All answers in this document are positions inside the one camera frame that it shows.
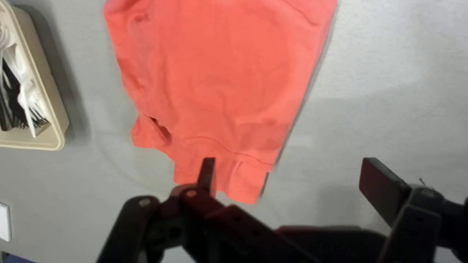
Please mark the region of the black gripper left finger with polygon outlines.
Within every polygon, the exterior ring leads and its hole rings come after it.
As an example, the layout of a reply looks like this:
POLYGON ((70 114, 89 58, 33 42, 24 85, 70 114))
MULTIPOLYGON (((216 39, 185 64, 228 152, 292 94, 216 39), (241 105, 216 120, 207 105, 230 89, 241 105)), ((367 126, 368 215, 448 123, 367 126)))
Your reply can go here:
POLYGON ((213 158, 204 158, 201 161, 201 167, 200 167, 195 183, 185 186, 181 190, 181 194, 187 197, 194 197, 198 193, 210 196, 213 175, 214 175, 214 164, 216 161, 213 158))

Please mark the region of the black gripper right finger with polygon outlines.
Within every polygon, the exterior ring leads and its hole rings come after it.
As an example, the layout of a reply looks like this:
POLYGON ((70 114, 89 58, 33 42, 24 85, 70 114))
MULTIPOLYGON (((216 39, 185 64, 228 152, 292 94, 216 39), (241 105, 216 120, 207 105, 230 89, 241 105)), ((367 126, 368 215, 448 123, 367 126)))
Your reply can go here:
POLYGON ((362 159, 358 189, 391 229, 441 225, 441 194, 406 183, 377 158, 362 159))

